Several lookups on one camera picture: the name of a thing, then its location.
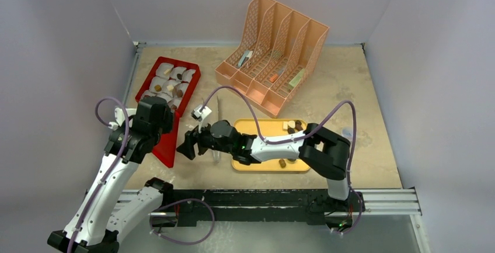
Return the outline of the red box lid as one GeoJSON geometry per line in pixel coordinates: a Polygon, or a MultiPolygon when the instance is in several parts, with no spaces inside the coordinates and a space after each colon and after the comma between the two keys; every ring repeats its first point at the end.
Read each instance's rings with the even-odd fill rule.
{"type": "Polygon", "coordinates": [[[168,168],[173,168],[175,164],[180,118],[180,113],[174,114],[174,122],[171,132],[168,134],[163,134],[160,142],[152,150],[152,154],[168,168]]]}

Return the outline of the metal tongs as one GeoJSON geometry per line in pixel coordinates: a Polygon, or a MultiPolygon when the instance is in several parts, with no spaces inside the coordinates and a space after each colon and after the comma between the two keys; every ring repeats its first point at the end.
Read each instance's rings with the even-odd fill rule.
{"type": "MultiPolygon", "coordinates": [[[[219,96],[216,96],[217,100],[217,121],[214,123],[214,131],[216,133],[219,132],[219,129],[221,128],[221,125],[219,124],[219,121],[221,121],[221,101],[219,96]]],[[[221,153],[219,151],[212,151],[212,156],[213,156],[213,162],[215,165],[219,164],[221,160],[221,153]]]]}

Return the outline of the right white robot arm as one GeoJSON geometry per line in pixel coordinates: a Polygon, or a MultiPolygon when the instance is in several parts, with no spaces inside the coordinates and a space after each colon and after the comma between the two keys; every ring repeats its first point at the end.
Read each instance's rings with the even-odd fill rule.
{"type": "Polygon", "coordinates": [[[342,210],[350,204],[349,170],[354,144],[322,125],[310,123],[305,130],[293,134],[263,138],[240,133],[228,121],[220,120],[186,132],[184,142],[176,149],[190,160],[208,150],[230,154],[243,165],[275,159],[301,160],[326,179],[327,201],[332,209],[342,210]]]}

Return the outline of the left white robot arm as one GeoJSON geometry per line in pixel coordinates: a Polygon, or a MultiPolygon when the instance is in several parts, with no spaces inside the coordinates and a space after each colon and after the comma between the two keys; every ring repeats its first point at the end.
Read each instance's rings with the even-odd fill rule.
{"type": "Polygon", "coordinates": [[[168,211],[174,204],[168,192],[173,186],[153,178],[130,202],[115,209],[131,176],[162,135],[172,131],[174,121],[167,101],[156,96],[141,99],[136,110],[124,110],[123,115],[80,208],[64,229],[53,231],[47,240],[60,252],[117,252],[145,216],[155,209],[168,211]]]}

